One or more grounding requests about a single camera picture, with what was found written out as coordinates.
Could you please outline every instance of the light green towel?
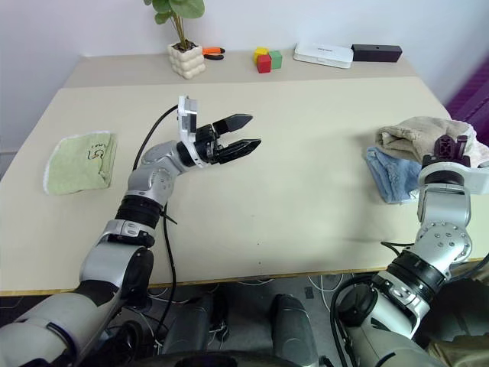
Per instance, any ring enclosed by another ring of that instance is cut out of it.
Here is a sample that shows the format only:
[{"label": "light green towel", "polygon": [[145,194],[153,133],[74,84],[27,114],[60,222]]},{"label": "light green towel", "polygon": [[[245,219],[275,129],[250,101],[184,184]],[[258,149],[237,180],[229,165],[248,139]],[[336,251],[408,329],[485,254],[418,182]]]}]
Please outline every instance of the light green towel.
[{"label": "light green towel", "polygon": [[92,132],[61,140],[44,172],[46,193],[62,195],[105,189],[112,177],[117,140],[110,132]]}]

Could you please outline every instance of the orange pliers handle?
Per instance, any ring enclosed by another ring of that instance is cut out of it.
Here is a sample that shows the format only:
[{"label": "orange pliers handle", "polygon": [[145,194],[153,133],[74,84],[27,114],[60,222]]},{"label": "orange pliers handle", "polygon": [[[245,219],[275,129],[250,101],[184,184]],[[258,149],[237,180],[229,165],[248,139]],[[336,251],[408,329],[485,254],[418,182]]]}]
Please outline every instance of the orange pliers handle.
[{"label": "orange pliers handle", "polygon": [[202,49],[202,55],[209,60],[222,60],[224,59],[223,53],[226,50],[222,47],[207,47]]}]

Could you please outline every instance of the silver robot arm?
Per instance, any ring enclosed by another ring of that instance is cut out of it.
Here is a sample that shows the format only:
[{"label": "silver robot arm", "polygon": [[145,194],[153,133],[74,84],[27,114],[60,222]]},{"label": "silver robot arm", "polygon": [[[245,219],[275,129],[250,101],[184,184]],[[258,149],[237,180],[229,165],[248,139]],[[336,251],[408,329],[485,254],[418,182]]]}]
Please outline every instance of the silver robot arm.
[{"label": "silver robot arm", "polygon": [[250,154],[260,139],[226,148],[218,142],[221,134],[250,120],[250,115],[233,115],[196,128],[196,101],[180,97],[182,141],[156,145],[143,156],[115,219],[83,262],[79,286],[47,298],[0,329],[0,366],[77,365],[122,306],[145,304],[153,268],[149,248],[176,177],[194,165],[223,164]]},{"label": "silver robot arm", "polygon": [[470,168],[465,137],[442,136],[419,176],[420,229],[413,245],[338,305],[348,354],[359,366],[444,366],[411,340],[451,268],[467,260],[472,243],[470,193],[489,193],[489,169]]}]

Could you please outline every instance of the white flower pot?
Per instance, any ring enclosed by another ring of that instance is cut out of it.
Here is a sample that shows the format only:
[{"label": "white flower pot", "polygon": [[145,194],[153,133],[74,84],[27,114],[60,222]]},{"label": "white flower pot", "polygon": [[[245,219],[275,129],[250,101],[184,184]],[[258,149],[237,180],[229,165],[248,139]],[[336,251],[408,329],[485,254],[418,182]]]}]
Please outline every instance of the white flower pot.
[{"label": "white flower pot", "polygon": [[185,79],[192,79],[206,69],[202,47],[195,46],[193,49],[180,52],[173,48],[174,44],[168,45],[168,54],[170,56],[171,68],[173,71]]}]

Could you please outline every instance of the green leaf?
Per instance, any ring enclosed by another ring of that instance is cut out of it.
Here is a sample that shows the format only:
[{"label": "green leaf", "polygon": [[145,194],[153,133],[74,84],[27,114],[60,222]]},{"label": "green leaf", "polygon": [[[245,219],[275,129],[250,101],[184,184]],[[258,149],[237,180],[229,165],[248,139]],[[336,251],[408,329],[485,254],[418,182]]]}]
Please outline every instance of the green leaf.
[{"label": "green leaf", "polygon": [[156,24],[163,24],[171,17],[171,11],[167,11],[166,13],[156,13],[154,16],[154,21]]},{"label": "green leaf", "polygon": [[170,0],[170,6],[182,18],[200,18],[206,7],[203,0]]},{"label": "green leaf", "polygon": [[171,11],[169,0],[153,0],[153,8],[156,13],[166,13]]}]

